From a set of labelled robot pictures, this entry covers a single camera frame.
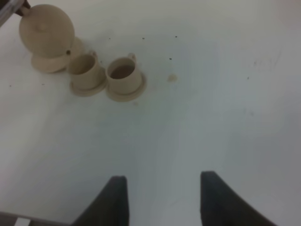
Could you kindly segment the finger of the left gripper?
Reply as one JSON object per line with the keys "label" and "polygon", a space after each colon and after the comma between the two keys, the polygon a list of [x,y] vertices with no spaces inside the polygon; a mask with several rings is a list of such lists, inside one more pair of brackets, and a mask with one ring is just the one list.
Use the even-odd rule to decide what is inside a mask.
{"label": "finger of the left gripper", "polygon": [[31,6],[28,2],[28,0],[23,0],[23,4],[19,7],[19,9],[15,12],[15,14],[19,16],[24,16],[28,13],[30,10]]}

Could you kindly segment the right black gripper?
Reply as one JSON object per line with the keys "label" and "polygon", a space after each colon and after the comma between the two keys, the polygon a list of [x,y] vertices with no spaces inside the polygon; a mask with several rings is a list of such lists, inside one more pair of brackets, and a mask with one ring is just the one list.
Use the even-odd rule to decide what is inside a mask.
{"label": "right black gripper", "polygon": [[33,217],[22,216],[22,215],[17,215],[12,213],[5,213],[5,212],[0,213],[0,225],[14,226],[18,218],[24,218],[29,220],[30,226],[69,226],[69,224],[66,223],[54,222],[45,219],[33,218]]}

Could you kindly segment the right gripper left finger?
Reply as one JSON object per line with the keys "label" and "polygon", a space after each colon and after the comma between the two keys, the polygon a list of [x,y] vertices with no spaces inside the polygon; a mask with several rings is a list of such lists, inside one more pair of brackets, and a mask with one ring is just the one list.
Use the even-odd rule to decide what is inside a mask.
{"label": "right gripper left finger", "polygon": [[105,187],[72,223],[73,226],[128,226],[127,178],[111,177]]}

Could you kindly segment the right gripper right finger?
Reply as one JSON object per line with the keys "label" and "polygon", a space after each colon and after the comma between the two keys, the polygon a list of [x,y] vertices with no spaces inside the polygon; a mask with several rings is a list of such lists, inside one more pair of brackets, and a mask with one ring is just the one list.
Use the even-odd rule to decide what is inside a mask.
{"label": "right gripper right finger", "polygon": [[200,217],[204,226],[273,226],[214,171],[200,174]]}

